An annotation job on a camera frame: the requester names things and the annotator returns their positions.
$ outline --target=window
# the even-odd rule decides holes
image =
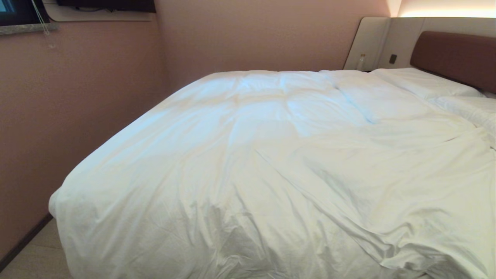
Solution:
[[[43,20],[50,19],[42,0],[34,0]],[[32,0],[0,0],[0,26],[40,23]]]

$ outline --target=bedsheet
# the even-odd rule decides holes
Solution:
[[[50,212],[75,279],[492,279],[485,138],[366,73],[217,73],[88,156]]]

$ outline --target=wall socket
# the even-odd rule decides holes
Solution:
[[[389,63],[390,64],[396,63],[396,58],[398,58],[396,54],[391,55],[391,58],[389,59]]]

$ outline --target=window sill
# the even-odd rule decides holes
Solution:
[[[53,30],[58,30],[59,25],[57,23],[47,23],[47,27],[48,30],[53,31]],[[40,32],[40,31],[43,31],[43,25],[41,24],[0,26],[0,35]]]

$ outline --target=wall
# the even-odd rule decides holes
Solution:
[[[157,0],[174,89],[230,70],[340,70],[386,0]]]
[[[391,12],[391,17],[397,17],[398,12],[401,7],[402,0],[387,0],[387,5],[389,6],[389,11]]]
[[[400,17],[496,17],[496,0],[403,0]]]
[[[0,36],[0,259],[91,151],[166,97],[156,21]]]

